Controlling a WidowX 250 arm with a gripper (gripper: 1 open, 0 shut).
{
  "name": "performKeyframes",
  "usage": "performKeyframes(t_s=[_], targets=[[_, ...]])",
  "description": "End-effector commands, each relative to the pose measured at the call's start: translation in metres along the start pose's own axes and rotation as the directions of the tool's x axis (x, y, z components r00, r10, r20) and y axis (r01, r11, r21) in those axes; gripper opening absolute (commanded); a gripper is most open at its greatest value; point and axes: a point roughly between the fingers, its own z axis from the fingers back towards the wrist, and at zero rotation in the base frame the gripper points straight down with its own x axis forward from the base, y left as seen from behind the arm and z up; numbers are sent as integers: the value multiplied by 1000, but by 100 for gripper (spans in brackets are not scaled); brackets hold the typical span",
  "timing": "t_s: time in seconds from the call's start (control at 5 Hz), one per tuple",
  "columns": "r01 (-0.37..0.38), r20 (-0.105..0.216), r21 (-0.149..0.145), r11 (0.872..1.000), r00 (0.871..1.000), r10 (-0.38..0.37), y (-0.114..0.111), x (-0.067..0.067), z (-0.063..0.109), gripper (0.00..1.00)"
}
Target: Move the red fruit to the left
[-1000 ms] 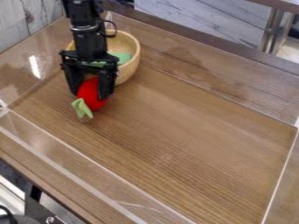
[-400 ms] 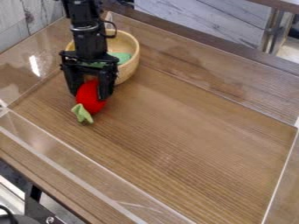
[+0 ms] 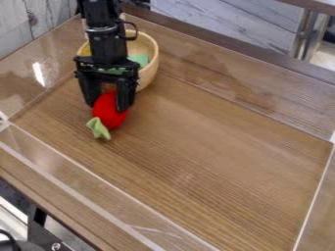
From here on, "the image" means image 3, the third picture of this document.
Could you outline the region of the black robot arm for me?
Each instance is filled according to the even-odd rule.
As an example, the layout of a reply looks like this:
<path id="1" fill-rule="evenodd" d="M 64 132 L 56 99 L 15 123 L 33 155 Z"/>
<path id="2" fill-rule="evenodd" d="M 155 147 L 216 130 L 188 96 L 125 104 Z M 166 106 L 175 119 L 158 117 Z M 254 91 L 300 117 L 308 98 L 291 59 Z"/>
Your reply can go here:
<path id="1" fill-rule="evenodd" d="M 115 108 L 124 112 L 135 102 L 140 64 L 128 59 L 127 42 L 135 41 L 139 31 L 128 37 L 120 19 L 120 0 L 77 0 L 91 55 L 76 55 L 75 77 L 79 80 L 87 104 L 93 107 L 101 96 L 101 85 L 115 85 Z"/>

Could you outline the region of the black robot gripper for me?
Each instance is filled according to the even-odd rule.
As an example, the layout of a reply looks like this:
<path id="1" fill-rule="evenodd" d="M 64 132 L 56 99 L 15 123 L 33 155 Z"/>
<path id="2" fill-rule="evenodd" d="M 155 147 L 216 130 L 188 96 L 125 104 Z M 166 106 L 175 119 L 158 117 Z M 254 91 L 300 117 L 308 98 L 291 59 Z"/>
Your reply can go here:
<path id="1" fill-rule="evenodd" d="M 77 54 L 76 79 L 85 103 L 95 106 L 101 95 L 100 84 L 116 84 L 116 110 L 124 112 L 135 102 L 140 65 L 130 59 L 128 43 L 135 41 L 139 31 L 131 35 L 123 27 L 85 28 L 88 54 Z"/>

